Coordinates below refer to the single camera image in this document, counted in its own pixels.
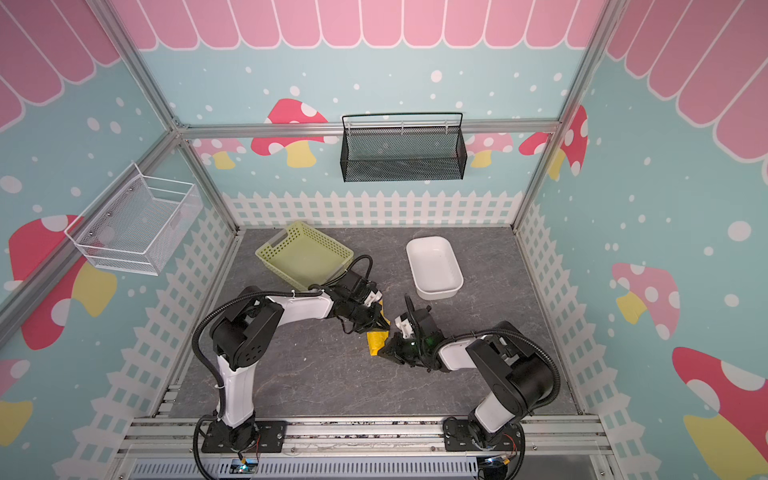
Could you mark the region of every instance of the gray marble floor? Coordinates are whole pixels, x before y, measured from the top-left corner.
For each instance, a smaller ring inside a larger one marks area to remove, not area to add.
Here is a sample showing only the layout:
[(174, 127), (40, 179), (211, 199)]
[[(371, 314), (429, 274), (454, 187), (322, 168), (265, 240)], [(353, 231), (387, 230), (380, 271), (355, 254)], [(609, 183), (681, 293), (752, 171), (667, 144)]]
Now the gray marble floor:
[[(406, 244), (417, 237), (447, 238), (464, 275), (452, 298), (431, 302), (432, 316), (446, 335), (483, 329), (505, 319), (556, 357), (554, 344), (508, 228), (349, 228), (325, 233), (374, 259), (372, 280), (384, 294), (393, 319), (406, 309), (408, 293), (416, 308), (427, 302), (415, 291)], [(219, 297), (237, 296), (248, 285), (290, 287), (271, 273), (254, 252), (275, 230), (248, 230)], [(210, 337), (200, 344), (214, 357)], [(253, 404), (257, 416), (299, 415), (467, 415), (488, 393), (476, 370), (430, 372), (371, 357), (365, 335), (344, 335), (337, 319), (281, 326), (256, 370)], [(195, 359), (170, 415), (197, 417), (217, 403), (214, 379)], [(563, 379), (560, 396), (538, 414), (575, 414)]]

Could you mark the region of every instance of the black wire mesh basket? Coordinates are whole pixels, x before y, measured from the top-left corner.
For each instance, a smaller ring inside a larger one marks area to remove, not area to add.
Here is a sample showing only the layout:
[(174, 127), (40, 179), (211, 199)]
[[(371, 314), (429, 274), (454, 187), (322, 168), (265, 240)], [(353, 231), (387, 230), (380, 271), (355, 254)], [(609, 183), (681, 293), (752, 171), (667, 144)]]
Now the black wire mesh basket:
[(344, 115), (344, 181), (463, 179), (462, 119), (455, 112)]

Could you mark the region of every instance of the green plastic basket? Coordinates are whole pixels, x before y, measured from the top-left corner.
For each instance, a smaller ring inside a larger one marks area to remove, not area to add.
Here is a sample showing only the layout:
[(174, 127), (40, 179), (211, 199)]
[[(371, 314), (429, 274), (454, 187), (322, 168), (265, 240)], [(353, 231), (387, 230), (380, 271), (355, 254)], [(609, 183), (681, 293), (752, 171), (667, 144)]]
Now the green plastic basket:
[(302, 221), (293, 222), (258, 250), (256, 256), (297, 290), (308, 290), (338, 276), (354, 253)]

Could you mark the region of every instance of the white rectangular bowl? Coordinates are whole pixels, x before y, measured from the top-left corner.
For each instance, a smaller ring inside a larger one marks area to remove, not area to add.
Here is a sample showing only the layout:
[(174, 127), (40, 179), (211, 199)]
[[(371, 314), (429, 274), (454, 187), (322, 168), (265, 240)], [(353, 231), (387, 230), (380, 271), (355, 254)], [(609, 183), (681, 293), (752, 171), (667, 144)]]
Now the white rectangular bowl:
[(450, 298), (464, 285), (456, 255), (443, 237), (415, 238), (406, 247), (416, 292), (424, 300)]

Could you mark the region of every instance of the white picket fence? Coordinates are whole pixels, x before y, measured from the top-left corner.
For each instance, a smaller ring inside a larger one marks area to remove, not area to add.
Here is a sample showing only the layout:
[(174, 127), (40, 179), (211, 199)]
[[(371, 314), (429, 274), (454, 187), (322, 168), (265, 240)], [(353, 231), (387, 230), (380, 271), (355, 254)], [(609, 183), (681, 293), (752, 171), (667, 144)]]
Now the white picket fence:
[(509, 197), (502, 192), (493, 197), (491, 192), (479, 196), (471, 192), (452, 196), (429, 192), (417, 197), (413, 192), (400, 196), (397, 192), (385, 197), (379, 192), (374, 197), (363, 192), (355, 197), (351, 192), (340, 197), (335, 192), (323, 197), (301, 193), (282, 197), (270, 193), (266, 198), (254, 193), (252, 197), (238, 194), (232, 198), (224, 194), (233, 216), (241, 226), (277, 227), (296, 220), (324, 227), (400, 227), (413, 225), (450, 225), (452, 227), (505, 226), (517, 215), (523, 193)]
[(621, 471), (635, 480), (657, 480), (661, 460), (643, 448), (641, 437), (645, 427), (630, 420), (627, 407), (631, 397), (620, 393), (614, 380), (617, 370), (604, 361), (605, 345), (594, 339), (594, 323), (588, 323), (584, 313), (587, 306), (576, 298), (577, 286), (568, 282), (570, 270), (563, 270), (563, 256), (555, 251), (556, 241), (550, 240), (545, 228), (545, 216), (533, 203), (519, 229), (523, 254), (534, 270), (534, 283), (542, 306), (554, 333), (554, 340), (563, 353), (565, 368), (577, 379), (575, 385), (589, 413), (600, 415), (608, 440), (614, 449)]
[(70, 458), (53, 464), (60, 480), (103, 478), (109, 462), (135, 417), (147, 415), (169, 374), (181, 344), (189, 335), (216, 266), (230, 239), (221, 216), (205, 209), (192, 230), (192, 243), (184, 244), (184, 258), (174, 258), (176, 272), (166, 273), (168, 285), (157, 290), (156, 307), (146, 309), (147, 324), (135, 327), (136, 343), (121, 351), (125, 364), (120, 372), (107, 374), (111, 388), (94, 399), (90, 425), (72, 434), (78, 447)]

